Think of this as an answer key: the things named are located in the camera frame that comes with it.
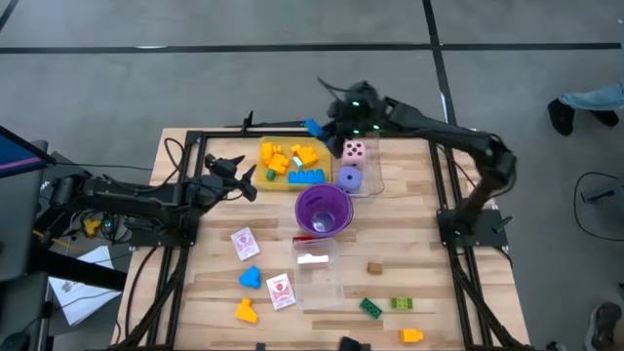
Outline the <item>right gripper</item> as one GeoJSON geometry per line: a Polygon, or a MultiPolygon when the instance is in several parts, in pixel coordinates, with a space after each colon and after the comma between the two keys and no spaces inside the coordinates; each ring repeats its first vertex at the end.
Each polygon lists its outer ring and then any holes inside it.
{"type": "Polygon", "coordinates": [[[328,109],[331,120],[321,127],[318,139],[325,141],[325,146],[336,159],[342,157],[346,138],[391,129],[386,101],[368,81],[356,82],[348,88],[325,83],[325,88],[334,101],[328,109]]]}

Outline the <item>pink foam die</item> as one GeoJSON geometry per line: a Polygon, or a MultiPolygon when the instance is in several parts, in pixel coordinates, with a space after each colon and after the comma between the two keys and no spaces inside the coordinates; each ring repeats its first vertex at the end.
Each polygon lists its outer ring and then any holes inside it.
{"type": "Polygon", "coordinates": [[[361,169],[367,161],[367,150],[365,144],[360,140],[345,140],[341,156],[343,166],[361,169]]]}

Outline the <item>tall yellow toy block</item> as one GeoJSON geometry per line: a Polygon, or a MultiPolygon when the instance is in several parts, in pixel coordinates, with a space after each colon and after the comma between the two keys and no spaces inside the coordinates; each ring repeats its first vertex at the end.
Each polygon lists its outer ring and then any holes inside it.
{"type": "Polygon", "coordinates": [[[279,144],[272,142],[263,142],[260,146],[260,160],[268,166],[275,154],[282,154],[283,149],[279,144]]]}

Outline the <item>lavender foam die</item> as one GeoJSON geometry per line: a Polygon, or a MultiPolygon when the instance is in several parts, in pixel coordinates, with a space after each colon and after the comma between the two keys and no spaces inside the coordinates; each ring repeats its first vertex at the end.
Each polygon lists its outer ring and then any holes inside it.
{"type": "Polygon", "coordinates": [[[363,182],[362,172],[350,166],[342,167],[337,175],[335,184],[348,193],[357,193],[363,182]]]}

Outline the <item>stepped yellow toy block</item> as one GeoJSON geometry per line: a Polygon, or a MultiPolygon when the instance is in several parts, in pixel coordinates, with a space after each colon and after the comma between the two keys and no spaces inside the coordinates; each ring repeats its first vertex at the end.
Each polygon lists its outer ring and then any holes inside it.
{"type": "Polygon", "coordinates": [[[277,175],[283,175],[287,171],[289,164],[290,160],[286,156],[276,153],[272,155],[267,168],[277,175]]]}

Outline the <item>blue plastic tray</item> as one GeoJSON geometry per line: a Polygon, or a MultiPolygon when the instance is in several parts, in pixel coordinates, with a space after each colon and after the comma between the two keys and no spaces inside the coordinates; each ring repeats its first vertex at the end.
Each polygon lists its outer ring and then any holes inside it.
{"type": "Polygon", "coordinates": [[[288,174],[288,184],[319,184],[325,182],[326,176],[323,169],[298,170],[288,174]]]}

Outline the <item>yellow translucent tray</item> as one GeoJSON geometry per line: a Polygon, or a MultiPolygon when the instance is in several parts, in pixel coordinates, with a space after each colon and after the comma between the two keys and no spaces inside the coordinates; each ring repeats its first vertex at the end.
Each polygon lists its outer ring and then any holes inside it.
{"type": "Polygon", "coordinates": [[[332,181],[332,155],[327,148],[317,139],[313,137],[293,137],[293,136],[263,136],[259,142],[259,161],[254,175],[253,184],[259,189],[264,191],[300,191],[305,187],[313,184],[288,184],[289,172],[296,172],[298,170],[315,170],[323,169],[326,176],[326,182],[332,181]],[[260,146],[263,142],[272,142],[282,146],[283,155],[290,160],[289,167],[283,175],[275,176],[274,180],[268,180],[266,173],[269,170],[266,165],[260,160],[260,146]],[[309,168],[298,169],[293,162],[293,153],[291,147],[299,144],[301,146],[311,146],[319,156],[318,162],[309,168]]]}

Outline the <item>clear shallow plastic tray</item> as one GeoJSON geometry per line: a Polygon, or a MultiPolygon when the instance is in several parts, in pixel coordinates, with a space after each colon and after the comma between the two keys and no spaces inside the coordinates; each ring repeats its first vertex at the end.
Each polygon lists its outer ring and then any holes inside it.
{"type": "MultiPolygon", "coordinates": [[[[367,161],[361,169],[357,168],[363,174],[363,182],[359,191],[357,193],[346,193],[354,198],[368,198],[379,195],[385,189],[385,183],[383,181],[381,171],[379,136],[372,134],[366,137],[353,139],[360,140],[365,144],[367,150],[367,161]]],[[[334,185],[336,185],[335,182],[337,175],[342,167],[344,166],[341,164],[341,158],[332,159],[332,183],[334,185]]]]}

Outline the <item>purple plastic bucket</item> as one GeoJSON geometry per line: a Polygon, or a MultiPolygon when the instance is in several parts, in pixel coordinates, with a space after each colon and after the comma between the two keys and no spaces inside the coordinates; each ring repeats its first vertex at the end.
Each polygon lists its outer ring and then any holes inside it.
{"type": "Polygon", "coordinates": [[[314,184],[298,195],[294,214],[299,227],[307,234],[332,237],[344,230],[353,218],[350,196],[333,184],[314,184]]]}

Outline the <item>blue triangular toy block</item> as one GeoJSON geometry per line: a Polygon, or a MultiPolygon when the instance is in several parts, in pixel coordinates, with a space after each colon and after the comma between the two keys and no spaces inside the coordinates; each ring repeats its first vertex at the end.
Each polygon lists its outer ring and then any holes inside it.
{"type": "Polygon", "coordinates": [[[238,279],[241,286],[245,288],[259,289],[261,286],[260,270],[256,266],[251,266],[238,279]]]}

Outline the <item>dark green toy block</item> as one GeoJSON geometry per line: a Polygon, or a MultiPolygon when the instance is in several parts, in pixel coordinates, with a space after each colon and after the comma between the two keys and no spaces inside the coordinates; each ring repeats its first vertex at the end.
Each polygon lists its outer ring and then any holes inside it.
{"type": "Polygon", "coordinates": [[[382,314],[382,310],[367,297],[360,302],[359,307],[364,313],[375,320],[378,320],[382,314]]]}

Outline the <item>white paper sheets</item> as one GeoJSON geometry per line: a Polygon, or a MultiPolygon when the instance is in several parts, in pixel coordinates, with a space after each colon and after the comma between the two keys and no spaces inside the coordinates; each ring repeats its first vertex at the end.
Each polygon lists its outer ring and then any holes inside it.
{"type": "MultiPolygon", "coordinates": [[[[79,260],[113,268],[107,246],[99,246],[78,257],[79,260]]],[[[121,293],[83,283],[51,277],[49,283],[69,326],[75,326],[121,293]]]]}

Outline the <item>computer monitor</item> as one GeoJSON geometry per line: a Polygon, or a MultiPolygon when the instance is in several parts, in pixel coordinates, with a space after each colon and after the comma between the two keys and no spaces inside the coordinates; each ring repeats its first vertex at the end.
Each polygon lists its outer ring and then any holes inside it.
{"type": "Polygon", "coordinates": [[[46,151],[0,126],[0,178],[42,170],[56,163],[46,151]]]}

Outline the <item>black equipment cart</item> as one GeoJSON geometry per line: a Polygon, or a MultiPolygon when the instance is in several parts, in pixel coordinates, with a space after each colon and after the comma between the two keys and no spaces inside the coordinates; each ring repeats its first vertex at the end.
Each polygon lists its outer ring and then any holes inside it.
{"type": "Polygon", "coordinates": [[[126,282],[121,271],[47,250],[35,255],[34,271],[28,271],[41,178],[41,171],[0,178],[0,350],[5,341],[12,351],[42,350],[49,275],[117,292],[126,282]]]}

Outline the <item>person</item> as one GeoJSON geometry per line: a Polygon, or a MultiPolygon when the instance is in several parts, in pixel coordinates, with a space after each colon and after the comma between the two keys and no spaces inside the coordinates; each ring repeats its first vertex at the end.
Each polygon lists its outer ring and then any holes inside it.
{"type": "Polygon", "coordinates": [[[612,302],[596,306],[585,336],[586,351],[624,351],[624,311],[612,302]]]}
{"type": "Polygon", "coordinates": [[[564,137],[573,132],[576,110],[588,111],[603,125],[615,127],[619,123],[616,110],[621,109],[624,109],[624,78],[593,91],[561,94],[547,105],[553,128],[564,137]]]}

